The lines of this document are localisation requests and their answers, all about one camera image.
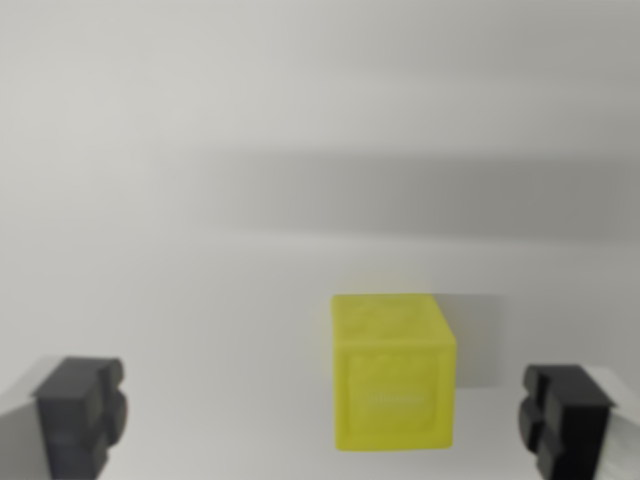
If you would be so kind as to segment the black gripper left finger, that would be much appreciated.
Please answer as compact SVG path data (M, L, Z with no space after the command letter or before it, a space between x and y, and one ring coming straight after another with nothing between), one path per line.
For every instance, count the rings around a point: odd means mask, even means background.
M1 390L3 479L97 479L126 429L116 357L45 356Z

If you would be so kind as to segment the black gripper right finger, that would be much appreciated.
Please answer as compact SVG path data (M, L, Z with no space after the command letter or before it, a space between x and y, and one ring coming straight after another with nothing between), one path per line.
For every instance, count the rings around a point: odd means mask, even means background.
M523 387L519 433L543 479L639 477L639 394L612 370L532 364Z

